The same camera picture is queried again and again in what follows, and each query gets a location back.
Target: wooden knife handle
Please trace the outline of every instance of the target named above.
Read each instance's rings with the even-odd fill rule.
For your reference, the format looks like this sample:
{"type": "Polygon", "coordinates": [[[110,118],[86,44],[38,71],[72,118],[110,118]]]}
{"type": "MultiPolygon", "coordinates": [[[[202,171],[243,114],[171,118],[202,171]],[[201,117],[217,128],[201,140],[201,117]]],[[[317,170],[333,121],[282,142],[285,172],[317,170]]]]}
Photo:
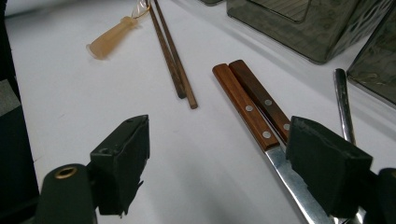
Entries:
{"type": "Polygon", "coordinates": [[[263,151],[279,145],[262,114],[248,97],[238,80],[233,76],[227,64],[222,63],[213,68],[213,74],[227,93],[233,106],[238,111],[263,151]]]}
{"type": "Polygon", "coordinates": [[[244,61],[238,60],[230,63],[229,66],[236,79],[246,91],[247,95],[264,114],[270,125],[276,130],[282,142],[287,144],[290,120],[279,108],[275,100],[271,97],[260,81],[250,71],[244,61]]]}

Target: chopstick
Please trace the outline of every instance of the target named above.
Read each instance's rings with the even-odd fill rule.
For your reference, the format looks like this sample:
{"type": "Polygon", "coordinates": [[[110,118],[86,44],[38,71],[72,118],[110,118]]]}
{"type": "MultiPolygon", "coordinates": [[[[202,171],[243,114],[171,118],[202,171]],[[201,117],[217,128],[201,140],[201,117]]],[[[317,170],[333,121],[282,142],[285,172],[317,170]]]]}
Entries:
{"type": "Polygon", "coordinates": [[[177,77],[181,80],[181,84],[182,84],[182,87],[184,89],[185,94],[187,95],[187,99],[189,101],[190,108],[191,109],[195,109],[195,108],[198,107],[198,103],[195,100],[195,96],[194,96],[194,93],[192,92],[192,88],[191,88],[190,82],[189,82],[189,80],[187,78],[187,75],[186,75],[184,67],[183,67],[183,65],[181,63],[181,60],[178,57],[178,53],[177,53],[177,49],[176,49],[175,43],[174,43],[174,41],[172,39],[172,36],[171,36],[171,34],[169,32],[168,26],[166,25],[166,21],[165,21],[165,18],[163,17],[163,12],[161,11],[161,7],[158,4],[158,1],[154,0],[154,3],[155,3],[155,7],[157,8],[158,15],[160,16],[160,21],[161,21],[161,24],[163,26],[163,31],[165,32],[165,36],[166,36],[166,39],[167,39],[167,42],[168,42],[168,45],[167,45],[165,40],[164,40],[164,38],[163,38],[162,30],[158,26],[158,21],[157,21],[157,18],[155,16],[155,13],[154,13],[154,11],[153,11],[153,9],[151,7],[150,8],[150,15],[151,15],[151,18],[153,19],[153,23],[154,23],[154,26],[155,26],[155,29],[156,29],[156,32],[157,32],[157,36],[158,36],[160,42],[163,42],[163,43],[161,43],[161,46],[163,48],[163,55],[164,55],[165,59],[168,58],[168,57],[171,57],[171,59],[173,58],[173,60],[168,60],[167,59],[167,61],[171,61],[171,62],[168,63],[168,67],[175,67],[176,68],[176,72],[178,74],[177,77]]]}
{"type": "Polygon", "coordinates": [[[184,98],[186,98],[186,92],[184,91],[184,87],[183,87],[183,84],[181,83],[180,77],[177,73],[171,52],[169,51],[168,47],[166,46],[165,38],[163,37],[163,32],[161,31],[160,24],[157,21],[157,17],[155,16],[155,13],[154,13],[154,10],[152,7],[149,8],[149,14],[152,18],[155,32],[157,33],[157,36],[158,36],[158,40],[160,41],[161,49],[163,50],[163,56],[165,57],[169,72],[171,73],[171,78],[174,82],[177,96],[180,99],[184,99],[184,98]]]}
{"type": "Polygon", "coordinates": [[[198,104],[195,100],[194,93],[192,92],[192,88],[191,88],[189,79],[187,78],[186,72],[184,71],[183,64],[181,64],[181,60],[178,57],[175,43],[173,42],[173,39],[169,32],[168,26],[166,25],[165,18],[163,17],[163,12],[161,11],[160,5],[158,4],[157,0],[154,0],[154,3],[155,3],[155,7],[157,8],[158,15],[160,16],[160,21],[161,21],[161,24],[163,25],[163,31],[165,32],[166,39],[168,40],[169,48],[172,51],[172,56],[173,56],[174,62],[176,64],[178,74],[180,75],[181,82],[182,82],[184,90],[187,94],[187,99],[189,101],[190,108],[195,109],[198,107],[198,104]]]}

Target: white table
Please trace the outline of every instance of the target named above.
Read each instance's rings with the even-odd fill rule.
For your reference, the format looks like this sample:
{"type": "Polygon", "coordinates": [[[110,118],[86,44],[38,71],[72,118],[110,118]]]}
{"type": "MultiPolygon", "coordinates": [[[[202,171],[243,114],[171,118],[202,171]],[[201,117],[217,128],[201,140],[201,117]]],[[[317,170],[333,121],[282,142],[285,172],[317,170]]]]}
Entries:
{"type": "MultiPolygon", "coordinates": [[[[87,164],[125,119],[148,114],[145,184],[128,216],[98,216],[100,224],[303,222],[212,67],[244,60],[289,118],[312,119],[341,134],[332,71],[348,69],[364,41],[314,65],[229,18],[225,2],[160,3],[195,110],[177,98],[150,17],[105,61],[85,49],[129,15],[133,1],[68,1],[7,19],[39,186],[58,166],[87,164]]],[[[395,110],[354,86],[348,90],[357,144],[375,157],[372,170],[394,166],[395,110]]]]}

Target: metal blade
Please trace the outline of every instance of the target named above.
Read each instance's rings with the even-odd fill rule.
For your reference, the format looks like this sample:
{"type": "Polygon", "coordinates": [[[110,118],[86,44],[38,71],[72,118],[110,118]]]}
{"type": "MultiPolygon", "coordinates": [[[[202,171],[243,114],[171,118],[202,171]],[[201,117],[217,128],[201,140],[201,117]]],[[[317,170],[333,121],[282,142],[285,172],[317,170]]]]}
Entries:
{"type": "Polygon", "coordinates": [[[286,160],[285,152],[282,150],[273,132],[235,78],[229,66],[225,63],[219,64],[213,68],[213,73],[255,136],[262,151],[273,164],[280,179],[299,206],[307,223],[334,223],[308,191],[305,182],[291,169],[291,164],[286,160]]]}

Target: metal rivet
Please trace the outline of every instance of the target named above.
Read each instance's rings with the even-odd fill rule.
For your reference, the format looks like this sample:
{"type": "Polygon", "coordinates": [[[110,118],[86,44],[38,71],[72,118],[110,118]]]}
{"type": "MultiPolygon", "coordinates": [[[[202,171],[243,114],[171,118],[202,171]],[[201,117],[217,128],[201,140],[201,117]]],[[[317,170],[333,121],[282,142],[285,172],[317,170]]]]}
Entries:
{"type": "Polygon", "coordinates": [[[246,111],[250,112],[253,110],[253,106],[251,105],[247,105],[247,107],[245,107],[246,111]]]}
{"type": "Polygon", "coordinates": [[[263,132],[262,136],[264,136],[264,138],[270,138],[271,134],[269,132],[263,132]]]}
{"type": "Polygon", "coordinates": [[[285,124],[285,125],[283,125],[283,128],[284,128],[286,131],[288,131],[288,130],[290,129],[290,125],[289,125],[289,124],[285,124]]]}
{"type": "Polygon", "coordinates": [[[265,103],[266,105],[271,105],[271,104],[272,104],[272,101],[266,100],[266,101],[264,101],[264,103],[265,103]]]}
{"type": "Polygon", "coordinates": [[[66,179],[74,175],[76,172],[77,172],[77,167],[75,166],[64,167],[62,170],[56,172],[55,178],[66,179]]]}

